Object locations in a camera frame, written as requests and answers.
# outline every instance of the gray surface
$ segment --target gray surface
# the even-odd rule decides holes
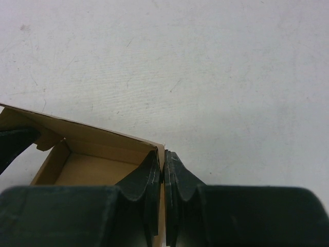
[[[1,6],[2,102],[166,143],[206,183],[302,186],[329,207],[328,1]],[[45,156],[29,149],[0,188]]]

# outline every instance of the cardboard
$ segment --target cardboard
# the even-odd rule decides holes
[[[161,144],[1,103],[0,106],[4,107],[0,131],[34,127],[41,133],[35,142],[37,148],[52,148],[31,185],[114,185],[135,170],[151,150],[157,150],[163,168],[165,148]],[[160,234],[165,223],[161,224]],[[161,242],[160,235],[155,243],[161,246]]]

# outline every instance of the black object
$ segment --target black object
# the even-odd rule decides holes
[[[155,151],[115,186],[23,186],[0,198],[0,246],[152,246],[160,169]]]
[[[33,128],[0,131],[0,174],[39,137],[40,133]]]
[[[329,246],[329,219],[302,188],[207,186],[166,151],[167,245]]]
[[[0,132],[0,172],[33,143]],[[0,246],[152,246],[160,183],[155,151],[115,186],[22,186],[0,195]],[[308,190],[207,186],[166,150],[167,245],[329,246],[329,219]]]

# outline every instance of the white surface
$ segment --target white surface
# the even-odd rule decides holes
[[[329,2],[0,1],[0,100],[166,143],[209,184],[329,208]],[[30,148],[0,177],[27,184]]]

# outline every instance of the cardboard box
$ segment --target cardboard box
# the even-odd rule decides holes
[[[161,144],[5,104],[0,106],[4,107],[0,131],[33,127],[41,133],[35,142],[37,149],[52,148],[31,185],[115,185],[135,170],[151,150],[156,150],[163,168],[165,148]],[[164,232],[163,200],[162,193],[162,219],[155,246],[161,246]]]

